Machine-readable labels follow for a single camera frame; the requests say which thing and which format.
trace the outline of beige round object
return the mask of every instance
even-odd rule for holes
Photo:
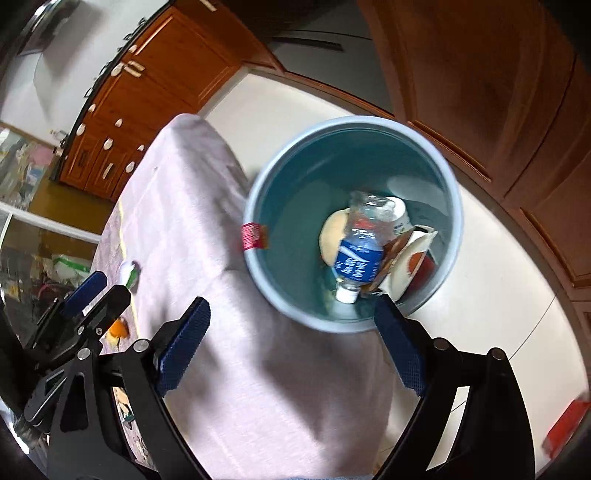
[[[320,255],[324,263],[330,267],[335,263],[340,241],[345,238],[345,227],[348,219],[348,208],[337,210],[326,219],[320,231]]]

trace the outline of table covered with cloth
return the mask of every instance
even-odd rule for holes
[[[238,161],[206,121],[180,115],[158,134],[93,262],[108,288],[123,260],[141,269],[123,315],[130,337],[103,353],[152,338],[201,296],[210,328],[165,403],[210,476],[367,475],[392,398],[381,340],[311,330],[265,300],[242,252],[247,194]]]

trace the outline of water bottle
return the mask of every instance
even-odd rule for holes
[[[353,192],[345,238],[335,260],[339,276],[336,300],[354,303],[361,286],[378,274],[384,245],[394,238],[395,203],[384,197]]]

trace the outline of red sticker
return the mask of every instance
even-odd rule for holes
[[[258,223],[242,225],[242,248],[267,248],[267,229]]]

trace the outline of white wall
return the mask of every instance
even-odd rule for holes
[[[13,60],[0,85],[0,120],[52,144],[49,130],[70,132],[84,94],[123,37],[166,0],[82,0],[41,54]]]

